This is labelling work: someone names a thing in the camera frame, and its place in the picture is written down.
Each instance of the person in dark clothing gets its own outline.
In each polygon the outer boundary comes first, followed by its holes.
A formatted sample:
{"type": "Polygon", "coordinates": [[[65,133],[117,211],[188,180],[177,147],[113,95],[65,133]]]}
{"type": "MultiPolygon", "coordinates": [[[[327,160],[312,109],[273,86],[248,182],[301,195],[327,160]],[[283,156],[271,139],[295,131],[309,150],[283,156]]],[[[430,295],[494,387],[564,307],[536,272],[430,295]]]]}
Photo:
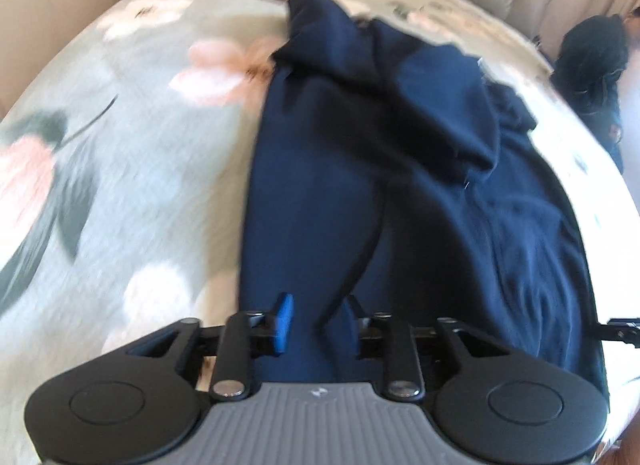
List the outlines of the person in dark clothing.
{"type": "Polygon", "coordinates": [[[566,34],[551,82],[623,172],[618,80],[640,48],[640,8],[625,18],[596,15],[566,34]]]}

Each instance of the flower center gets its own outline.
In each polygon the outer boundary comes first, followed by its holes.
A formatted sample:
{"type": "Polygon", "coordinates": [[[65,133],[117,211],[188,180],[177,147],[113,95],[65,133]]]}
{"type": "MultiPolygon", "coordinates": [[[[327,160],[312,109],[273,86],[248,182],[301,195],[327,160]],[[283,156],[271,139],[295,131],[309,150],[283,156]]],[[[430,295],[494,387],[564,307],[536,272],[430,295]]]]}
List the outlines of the flower center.
{"type": "Polygon", "coordinates": [[[136,17],[144,17],[145,15],[149,15],[150,13],[153,13],[155,11],[155,6],[145,6],[144,8],[140,9],[140,11],[136,14],[136,17]]]}
{"type": "Polygon", "coordinates": [[[273,74],[273,68],[268,64],[257,64],[255,66],[249,66],[246,71],[246,75],[249,80],[254,80],[256,77],[262,80],[268,80],[273,74]]]}

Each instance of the metal screw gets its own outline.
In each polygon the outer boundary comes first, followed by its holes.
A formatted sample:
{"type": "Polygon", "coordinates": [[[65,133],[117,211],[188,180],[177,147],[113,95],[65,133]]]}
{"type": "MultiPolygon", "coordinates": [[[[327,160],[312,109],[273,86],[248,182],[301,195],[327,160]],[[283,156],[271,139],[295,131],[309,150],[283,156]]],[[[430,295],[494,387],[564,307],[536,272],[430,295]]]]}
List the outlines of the metal screw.
{"type": "Polygon", "coordinates": [[[244,384],[237,380],[222,380],[213,386],[213,392],[220,397],[239,397],[244,393],[244,384]]]}
{"type": "Polygon", "coordinates": [[[398,398],[411,398],[420,393],[420,387],[414,384],[414,382],[398,380],[389,384],[388,391],[390,395],[398,398]]]}

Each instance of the floral bedsheet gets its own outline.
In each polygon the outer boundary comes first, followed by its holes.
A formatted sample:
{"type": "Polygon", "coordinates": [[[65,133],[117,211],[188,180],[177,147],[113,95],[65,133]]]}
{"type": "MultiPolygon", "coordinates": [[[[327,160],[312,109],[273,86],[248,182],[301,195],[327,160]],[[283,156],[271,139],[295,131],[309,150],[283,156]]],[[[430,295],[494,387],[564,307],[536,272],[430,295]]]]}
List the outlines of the floral bedsheet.
{"type": "MultiPolygon", "coordinates": [[[[640,317],[640,218],[535,48],[465,0],[335,1],[453,42],[520,92],[574,205],[600,320],[640,317]]],[[[234,312],[247,178],[286,29],[277,0],[123,0],[0,124],[0,463],[38,462],[22,410],[49,377],[179,318],[234,312]]],[[[604,347],[614,434],[640,355],[604,347]]]]}

